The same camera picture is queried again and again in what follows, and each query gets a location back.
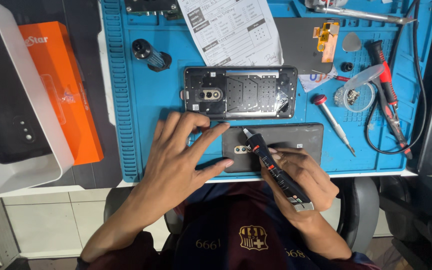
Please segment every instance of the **fc barcelona crest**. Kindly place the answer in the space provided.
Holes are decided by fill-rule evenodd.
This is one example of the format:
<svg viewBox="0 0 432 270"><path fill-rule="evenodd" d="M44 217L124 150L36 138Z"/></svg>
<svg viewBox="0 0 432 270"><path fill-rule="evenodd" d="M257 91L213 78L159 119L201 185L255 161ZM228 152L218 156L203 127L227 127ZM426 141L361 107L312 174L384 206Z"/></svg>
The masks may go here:
<svg viewBox="0 0 432 270"><path fill-rule="evenodd" d="M268 249L266 243L266 230L261 226L243 226L239 229L239 236L241 237L241 247L249 250L263 250Z"/></svg>

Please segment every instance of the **orange box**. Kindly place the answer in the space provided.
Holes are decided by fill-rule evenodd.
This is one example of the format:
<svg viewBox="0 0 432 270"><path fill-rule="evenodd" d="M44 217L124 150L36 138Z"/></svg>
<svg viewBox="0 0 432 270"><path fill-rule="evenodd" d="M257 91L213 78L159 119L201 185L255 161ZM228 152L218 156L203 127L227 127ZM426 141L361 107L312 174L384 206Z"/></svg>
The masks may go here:
<svg viewBox="0 0 432 270"><path fill-rule="evenodd" d="M74 164L99 162L103 150L66 27L52 21L21 25L19 30L68 141Z"/></svg>

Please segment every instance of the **printed number 1999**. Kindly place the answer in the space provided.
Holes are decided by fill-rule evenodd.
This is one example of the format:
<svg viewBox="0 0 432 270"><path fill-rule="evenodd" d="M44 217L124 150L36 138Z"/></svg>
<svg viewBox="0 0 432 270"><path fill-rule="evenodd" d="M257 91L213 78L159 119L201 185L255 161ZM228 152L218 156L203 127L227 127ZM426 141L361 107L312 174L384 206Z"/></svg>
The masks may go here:
<svg viewBox="0 0 432 270"><path fill-rule="evenodd" d="M216 245L216 240L214 240L211 243L208 243L209 240L201 242L201 239L198 239L198 241L196 241L196 247L198 249L217 249L221 247L221 242L219 241L219 239L217 240L217 245Z"/></svg>

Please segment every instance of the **clear plastic lid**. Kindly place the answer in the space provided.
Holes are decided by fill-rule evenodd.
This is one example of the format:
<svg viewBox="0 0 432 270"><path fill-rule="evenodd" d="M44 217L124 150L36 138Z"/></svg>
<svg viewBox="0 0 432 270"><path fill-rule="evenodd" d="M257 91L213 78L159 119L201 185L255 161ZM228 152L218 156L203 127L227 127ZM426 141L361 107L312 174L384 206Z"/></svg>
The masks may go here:
<svg viewBox="0 0 432 270"><path fill-rule="evenodd" d="M382 64L371 66L352 77L349 81L344 84L345 89L356 89L363 84L375 79L380 76L385 70L385 66Z"/></svg>

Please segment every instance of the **plastic container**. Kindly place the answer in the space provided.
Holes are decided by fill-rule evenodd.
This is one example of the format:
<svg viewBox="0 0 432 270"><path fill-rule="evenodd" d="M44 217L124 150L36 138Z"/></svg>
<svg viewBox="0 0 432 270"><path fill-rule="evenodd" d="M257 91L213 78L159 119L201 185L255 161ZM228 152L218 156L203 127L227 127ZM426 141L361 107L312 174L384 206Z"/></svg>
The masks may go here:
<svg viewBox="0 0 432 270"><path fill-rule="evenodd" d="M384 70L383 65L374 65L356 74L334 94L336 106L354 113L367 110L375 101L375 88L368 82L380 76Z"/></svg>

